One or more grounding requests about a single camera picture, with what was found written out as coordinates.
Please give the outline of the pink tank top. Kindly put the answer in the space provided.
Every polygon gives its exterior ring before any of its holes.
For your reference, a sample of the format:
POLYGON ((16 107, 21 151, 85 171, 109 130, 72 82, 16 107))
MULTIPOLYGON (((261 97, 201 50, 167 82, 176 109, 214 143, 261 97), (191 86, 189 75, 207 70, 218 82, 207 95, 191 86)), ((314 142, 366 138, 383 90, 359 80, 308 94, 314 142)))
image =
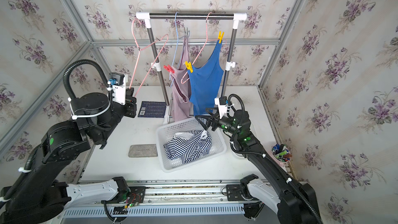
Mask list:
POLYGON ((174 73, 171 73, 172 77, 172 112, 171 115, 174 121, 182 121, 190 117, 190 109, 192 103, 190 102, 191 86, 188 82, 182 83, 189 78, 188 75, 183 77, 188 71, 185 62, 189 62, 189 38, 187 36, 183 39, 182 53, 178 63, 172 66, 174 73))

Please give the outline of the blue white striped tank top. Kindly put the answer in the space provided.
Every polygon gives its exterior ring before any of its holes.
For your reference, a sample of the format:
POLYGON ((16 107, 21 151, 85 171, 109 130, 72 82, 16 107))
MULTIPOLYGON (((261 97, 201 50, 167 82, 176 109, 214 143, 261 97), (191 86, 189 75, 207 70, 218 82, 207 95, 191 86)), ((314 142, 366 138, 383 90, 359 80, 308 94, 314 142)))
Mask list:
POLYGON ((178 132, 163 148, 169 160, 179 159, 182 164, 187 164, 209 155, 212 137, 205 130, 178 132))

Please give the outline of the light blue wire hanger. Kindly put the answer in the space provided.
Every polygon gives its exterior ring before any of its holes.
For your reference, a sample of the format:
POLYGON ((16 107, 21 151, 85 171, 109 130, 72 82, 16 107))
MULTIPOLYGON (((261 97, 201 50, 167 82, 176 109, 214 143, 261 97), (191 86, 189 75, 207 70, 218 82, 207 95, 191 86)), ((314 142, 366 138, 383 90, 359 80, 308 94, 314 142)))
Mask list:
MULTIPOLYGON (((175 12, 175 15, 174 15, 174 24, 175 24, 175 29, 176 29, 176 37, 177 37, 177 40, 176 40, 176 48, 175 48, 175 52, 174 52, 174 56, 173 56, 172 66, 174 66, 174 63, 175 63, 175 59, 176 59, 176 56, 177 56, 178 44, 179 44, 179 40, 180 40, 180 38, 179 38, 178 26, 177 26, 177 15, 178 15, 178 13, 179 13, 179 11, 176 11, 176 12, 175 12)), ((171 75, 170 75, 170 80, 171 80, 170 87, 172 87, 172 85, 173 85, 173 83, 174 83, 174 82, 173 82, 174 79, 172 79, 171 75)))

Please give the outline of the red clothespin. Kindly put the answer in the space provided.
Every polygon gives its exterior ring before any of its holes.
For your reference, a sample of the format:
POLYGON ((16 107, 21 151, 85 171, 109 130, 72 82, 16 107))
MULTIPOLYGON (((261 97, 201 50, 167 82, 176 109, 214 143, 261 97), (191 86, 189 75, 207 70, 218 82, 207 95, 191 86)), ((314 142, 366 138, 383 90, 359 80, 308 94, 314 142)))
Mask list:
POLYGON ((171 74, 174 74, 174 73, 175 73, 175 70, 174 70, 174 68, 173 68, 172 66, 170 66, 170 65, 164 65, 163 67, 164 67, 164 69, 167 70, 169 73, 171 73, 171 74))

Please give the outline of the pink wire hanger striped top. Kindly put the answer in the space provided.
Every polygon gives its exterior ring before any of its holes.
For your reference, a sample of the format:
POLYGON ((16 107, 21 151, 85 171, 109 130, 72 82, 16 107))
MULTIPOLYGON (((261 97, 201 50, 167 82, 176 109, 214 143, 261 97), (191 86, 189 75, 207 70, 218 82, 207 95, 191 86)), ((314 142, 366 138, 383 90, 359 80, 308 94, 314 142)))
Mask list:
MULTIPOLYGON (((129 89, 132 88, 132 83, 133 83, 133 81, 134 81, 135 73, 136 73, 136 70, 137 70, 137 67, 138 67, 138 63, 139 63, 139 61, 140 61, 141 51, 142 51, 142 50, 145 50, 145 49, 147 49, 147 48, 149 48, 149 47, 154 47, 154 48, 155 48, 155 51, 157 51, 155 45, 156 45, 157 43, 159 43, 159 42, 163 42, 163 46, 162 46, 162 48, 161 48, 161 50, 160 50, 160 51, 163 51, 163 49, 166 47, 166 45, 167 45, 167 43, 168 43, 168 41, 169 41, 169 35, 168 35, 168 34, 165 34, 165 35, 162 36, 160 39, 151 41, 149 45, 147 45, 146 47, 141 48, 140 45, 138 44, 138 40, 137 40, 137 38, 136 38, 136 36, 135 36, 135 33, 134 33, 134 26, 135 26, 135 23, 136 23, 136 22, 139 22, 139 21, 140 21, 140 19, 138 19, 137 17, 135 17, 135 18, 133 19, 133 21, 132 21, 132 24, 131 24, 131 32, 132 32, 132 35, 133 35, 133 39, 134 39, 134 43, 135 43, 135 45, 136 45, 136 48, 138 49, 138 55, 137 55, 137 58, 136 58, 136 63, 135 63, 135 66, 134 66, 133 75, 132 75, 132 78, 131 78, 131 80, 130 80, 129 89)), ((141 90, 141 88, 142 88, 142 86, 143 86, 143 84, 144 84, 146 78, 147 78, 148 75, 149 75, 150 70, 153 69, 153 67, 156 68, 156 71, 157 71, 157 72, 162 72, 162 68, 161 68, 161 64, 160 64, 159 57, 160 57, 160 54, 157 54, 157 55, 155 56, 153 62, 151 63, 151 67, 150 67, 149 71, 147 72, 146 76, 145 76, 144 79, 142 80, 142 82, 141 82, 140 86, 138 87, 138 89, 135 91, 134 97, 137 97, 137 95, 138 95, 139 91, 141 90)))

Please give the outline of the grey clothespin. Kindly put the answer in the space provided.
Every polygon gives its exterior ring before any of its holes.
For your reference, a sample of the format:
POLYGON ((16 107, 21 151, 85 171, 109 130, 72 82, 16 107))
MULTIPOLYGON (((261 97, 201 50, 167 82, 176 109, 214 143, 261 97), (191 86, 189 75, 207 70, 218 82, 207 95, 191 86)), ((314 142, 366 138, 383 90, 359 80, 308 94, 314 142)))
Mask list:
POLYGON ((186 36, 187 38, 190 37, 190 30, 189 30, 189 28, 184 28, 184 33, 185 33, 185 36, 186 36))

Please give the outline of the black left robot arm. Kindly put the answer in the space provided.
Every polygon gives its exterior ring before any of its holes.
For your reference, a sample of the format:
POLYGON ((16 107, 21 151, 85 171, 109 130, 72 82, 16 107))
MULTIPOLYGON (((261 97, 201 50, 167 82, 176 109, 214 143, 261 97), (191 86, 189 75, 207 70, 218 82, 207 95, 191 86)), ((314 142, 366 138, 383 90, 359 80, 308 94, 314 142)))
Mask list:
POLYGON ((96 201, 120 203, 130 193, 123 177, 89 185, 57 181, 57 176, 92 145, 104 148, 123 117, 135 117, 136 98, 133 88, 127 87, 127 76, 116 72, 106 76, 96 62, 84 59, 65 69, 63 85, 69 96, 71 117, 49 128, 20 168, 16 182, 2 189, 3 224, 40 224, 71 206, 96 201), (85 64, 98 71, 106 93, 75 95, 70 76, 85 64))

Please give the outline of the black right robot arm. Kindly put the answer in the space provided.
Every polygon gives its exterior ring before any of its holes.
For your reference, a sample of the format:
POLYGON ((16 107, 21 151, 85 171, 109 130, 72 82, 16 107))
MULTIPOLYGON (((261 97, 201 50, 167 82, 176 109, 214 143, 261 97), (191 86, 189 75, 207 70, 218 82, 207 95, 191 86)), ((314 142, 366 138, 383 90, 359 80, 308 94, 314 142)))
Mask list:
POLYGON ((289 175, 265 150, 251 131, 249 113, 236 94, 223 96, 216 107, 195 119, 205 129, 220 129, 230 135, 231 150, 251 162, 268 181, 255 174, 240 181, 243 197, 255 198, 271 209, 281 224, 321 224, 317 196, 308 183, 289 175))

